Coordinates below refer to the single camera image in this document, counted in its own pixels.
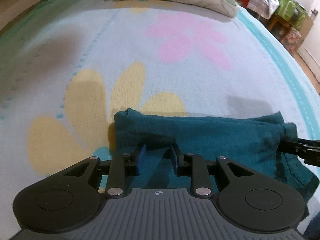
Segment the yellow petal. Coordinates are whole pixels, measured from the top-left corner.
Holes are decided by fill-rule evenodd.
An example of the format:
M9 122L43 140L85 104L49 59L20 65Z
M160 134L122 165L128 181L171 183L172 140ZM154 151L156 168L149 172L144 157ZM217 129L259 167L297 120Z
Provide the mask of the yellow petal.
M109 104L109 122L118 111L128 107L138 109L144 87L146 71L143 63L132 63L118 78L112 89Z
M92 154L80 147L60 122L48 116L33 120L27 149L31 166L44 176L61 171Z
M131 7L137 7L138 1L126 0L126 1L114 2L113 4L114 4L114 8L131 8Z
M132 7L132 8L130 9L130 11L131 11L132 13L143 13L143 12L145 12L146 10L148 10L148 8Z
M88 150L93 153L108 146L106 89L98 72L80 71L67 87L64 105L69 122Z
M162 92L149 99L140 109L143 114L186 116L183 101L174 93Z
M175 7L177 3L169 2L169 1L162 1L162 0L151 0L151 5L157 5L158 7L170 8Z

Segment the bed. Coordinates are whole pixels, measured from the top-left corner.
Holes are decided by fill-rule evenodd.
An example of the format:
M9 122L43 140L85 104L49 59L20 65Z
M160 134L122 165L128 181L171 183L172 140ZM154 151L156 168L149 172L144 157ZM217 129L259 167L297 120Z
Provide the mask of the bed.
M113 115L128 107L240 119L281 111L300 138L320 138L319 95L245 9L230 19L168 1L44 0L0 37L0 239L19 230L20 190L110 158ZM316 190L301 233L319 201Z

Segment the table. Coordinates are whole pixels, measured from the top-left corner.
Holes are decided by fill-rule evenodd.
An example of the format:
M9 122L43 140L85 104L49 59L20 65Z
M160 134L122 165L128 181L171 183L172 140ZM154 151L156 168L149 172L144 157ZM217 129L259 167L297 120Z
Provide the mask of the table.
M270 19L279 6L278 0L250 0L248 8L256 12L260 18Z
M277 22L280 22L282 26L286 27L286 31L279 39L279 41L282 41L285 38L285 36L287 36L290 33L292 29L292 24L287 22L285 19L281 18L279 15L273 14L273 16L271 17L271 22L269 24L268 30L271 31L271 29Z

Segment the folded fabric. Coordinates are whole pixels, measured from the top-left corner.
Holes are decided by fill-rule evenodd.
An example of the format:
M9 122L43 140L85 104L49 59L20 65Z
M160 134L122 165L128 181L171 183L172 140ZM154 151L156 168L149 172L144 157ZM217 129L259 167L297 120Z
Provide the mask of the folded fabric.
M116 151L133 152L146 144L142 174L129 187L189 187L190 178L176 177L165 153L177 143L182 153L206 160L227 156L298 190L306 203L319 180L295 155L277 151L280 140L297 140L294 123L284 123L280 112L255 119L221 117L163 117L143 115L128 108L115 114Z

